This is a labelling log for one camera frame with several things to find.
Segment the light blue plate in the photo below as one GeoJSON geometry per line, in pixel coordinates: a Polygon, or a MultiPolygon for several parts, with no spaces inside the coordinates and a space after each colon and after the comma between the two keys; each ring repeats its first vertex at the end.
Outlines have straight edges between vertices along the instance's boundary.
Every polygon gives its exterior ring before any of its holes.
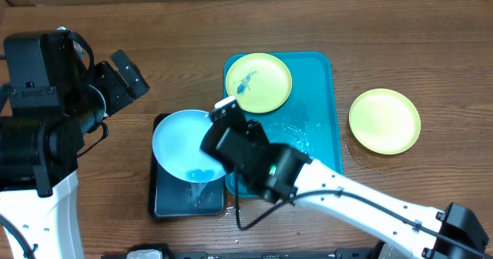
{"type": "Polygon", "coordinates": [[[152,148],[158,164],[190,183],[209,183],[224,177],[223,166],[200,149],[211,126],[208,112],[198,109],[166,116],[153,132],[152,148]]]}

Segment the yellow plate with blue stain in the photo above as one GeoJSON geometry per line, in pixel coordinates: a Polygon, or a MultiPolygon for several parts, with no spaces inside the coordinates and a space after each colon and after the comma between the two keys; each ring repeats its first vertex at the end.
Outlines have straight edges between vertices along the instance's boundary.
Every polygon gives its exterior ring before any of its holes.
{"type": "Polygon", "coordinates": [[[226,95],[234,96],[249,113],[269,113],[290,96],[293,79],[287,65],[267,53],[251,53],[236,60],[226,71],[226,95]]]}

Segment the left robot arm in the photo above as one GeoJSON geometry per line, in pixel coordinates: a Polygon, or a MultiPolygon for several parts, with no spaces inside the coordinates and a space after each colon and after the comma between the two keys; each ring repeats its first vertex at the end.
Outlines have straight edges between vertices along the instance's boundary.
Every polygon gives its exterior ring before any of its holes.
{"type": "Polygon", "coordinates": [[[16,258],[81,258],[78,159],[84,137],[149,91],[123,51],[83,62],[78,33],[13,34],[4,41],[10,80],[1,102],[1,225],[16,258]]]}

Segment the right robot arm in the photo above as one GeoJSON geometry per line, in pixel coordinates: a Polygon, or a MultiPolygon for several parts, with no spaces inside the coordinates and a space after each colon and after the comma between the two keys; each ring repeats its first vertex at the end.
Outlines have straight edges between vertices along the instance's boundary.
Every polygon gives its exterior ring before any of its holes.
{"type": "Polygon", "coordinates": [[[293,204],[319,210],[383,241],[399,258],[438,253],[439,243],[461,251],[462,258],[486,258],[482,247],[441,233],[438,209],[408,203],[341,176],[291,146],[269,143],[259,123],[242,115],[211,115],[201,148],[243,177],[248,190],[273,204],[262,215],[293,204]]]}

